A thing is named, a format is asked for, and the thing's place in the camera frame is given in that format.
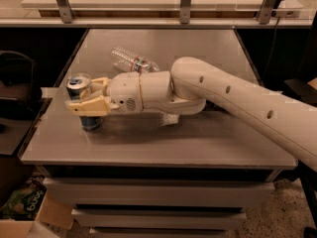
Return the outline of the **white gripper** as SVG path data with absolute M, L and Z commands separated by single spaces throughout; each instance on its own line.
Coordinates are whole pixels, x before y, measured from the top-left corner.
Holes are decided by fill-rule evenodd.
M 67 109 L 76 116 L 107 116 L 112 110 L 120 113 L 140 113 L 143 103 L 140 89 L 140 75 L 125 72 L 112 79 L 99 77 L 91 80 L 90 93 L 102 95 L 84 101 L 66 101 Z

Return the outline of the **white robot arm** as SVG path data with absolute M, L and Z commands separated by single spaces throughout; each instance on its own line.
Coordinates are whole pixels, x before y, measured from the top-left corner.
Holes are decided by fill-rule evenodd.
M 67 100 L 76 116 L 167 113 L 192 115 L 210 101 L 241 119 L 317 171 L 317 108 L 248 82 L 201 59 L 177 59 L 170 71 L 85 73 L 67 79 L 79 95 Z

